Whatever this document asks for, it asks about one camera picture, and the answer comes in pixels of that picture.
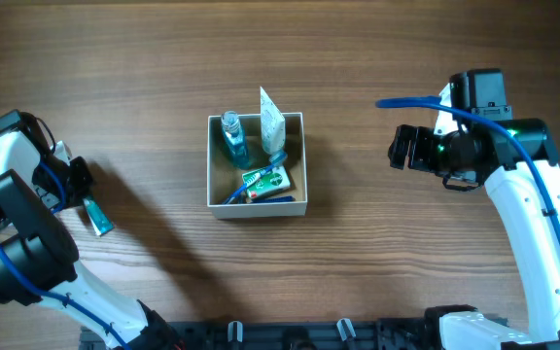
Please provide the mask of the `green soap box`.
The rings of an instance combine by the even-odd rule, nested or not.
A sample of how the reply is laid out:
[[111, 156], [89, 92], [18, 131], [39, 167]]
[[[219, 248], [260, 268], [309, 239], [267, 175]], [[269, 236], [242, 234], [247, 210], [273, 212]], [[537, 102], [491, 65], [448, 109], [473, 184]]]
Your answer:
[[284, 166], [273, 168], [246, 190], [249, 199], [265, 198], [287, 191], [291, 180]]

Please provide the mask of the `teal small toothpaste tube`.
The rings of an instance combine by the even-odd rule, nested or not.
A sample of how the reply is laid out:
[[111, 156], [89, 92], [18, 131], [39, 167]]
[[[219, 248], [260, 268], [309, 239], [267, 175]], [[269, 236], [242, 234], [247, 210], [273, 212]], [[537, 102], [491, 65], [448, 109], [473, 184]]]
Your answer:
[[96, 236], [103, 236], [114, 229], [114, 224], [91, 194], [83, 199], [83, 204]]

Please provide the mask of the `blue disposable razor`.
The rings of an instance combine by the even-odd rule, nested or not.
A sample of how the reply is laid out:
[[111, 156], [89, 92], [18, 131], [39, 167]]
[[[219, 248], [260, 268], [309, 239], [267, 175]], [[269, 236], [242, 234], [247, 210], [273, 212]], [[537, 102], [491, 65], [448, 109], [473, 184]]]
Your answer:
[[296, 199], [291, 195], [279, 196], [273, 198], [257, 199], [253, 200], [253, 203], [283, 203], [283, 202], [293, 202]]

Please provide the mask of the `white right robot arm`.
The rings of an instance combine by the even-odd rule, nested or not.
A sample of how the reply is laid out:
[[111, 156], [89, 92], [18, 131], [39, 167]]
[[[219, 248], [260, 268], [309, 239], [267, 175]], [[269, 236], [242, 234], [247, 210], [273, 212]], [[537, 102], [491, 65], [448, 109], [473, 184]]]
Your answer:
[[486, 190], [506, 229], [527, 302], [526, 332], [469, 305], [429, 308], [421, 344], [430, 349], [560, 349], [560, 167], [545, 123], [457, 122], [450, 129], [402, 124], [388, 156], [395, 168], [454, 180], [455, 191]]

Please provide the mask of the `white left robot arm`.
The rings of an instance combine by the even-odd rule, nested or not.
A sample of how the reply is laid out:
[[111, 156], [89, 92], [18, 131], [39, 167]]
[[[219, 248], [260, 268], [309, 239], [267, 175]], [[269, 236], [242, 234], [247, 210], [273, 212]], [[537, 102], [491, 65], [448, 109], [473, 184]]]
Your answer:
[[56, 216], [79, 205], [91, 181], [81, 158], [58, 155], [41, 133], [0, 131], [0, 303], [59, 311], [109, 349], [167, 349], [171, 327], [85, 267]]

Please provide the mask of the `white toothpaste tube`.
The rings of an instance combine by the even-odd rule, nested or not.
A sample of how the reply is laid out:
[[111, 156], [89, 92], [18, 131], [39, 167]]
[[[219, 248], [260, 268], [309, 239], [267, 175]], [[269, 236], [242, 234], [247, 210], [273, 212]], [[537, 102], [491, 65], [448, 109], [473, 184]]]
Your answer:
[[286, 121], [284, 115], [260, 87], [261, 136], [263, 150], [270, 156], [282, 151], [286, 141]]

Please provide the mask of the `blue mouthwash bottle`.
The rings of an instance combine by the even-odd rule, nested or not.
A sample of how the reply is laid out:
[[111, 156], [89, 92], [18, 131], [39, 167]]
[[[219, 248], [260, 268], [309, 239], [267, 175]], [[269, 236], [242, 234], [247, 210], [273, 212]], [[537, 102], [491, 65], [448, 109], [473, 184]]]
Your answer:
[[238, 114], [226, 111], [221, 115], [224, 139], [234, 165], [240, 169], [248, 169], [251, 165], [247, 137]]

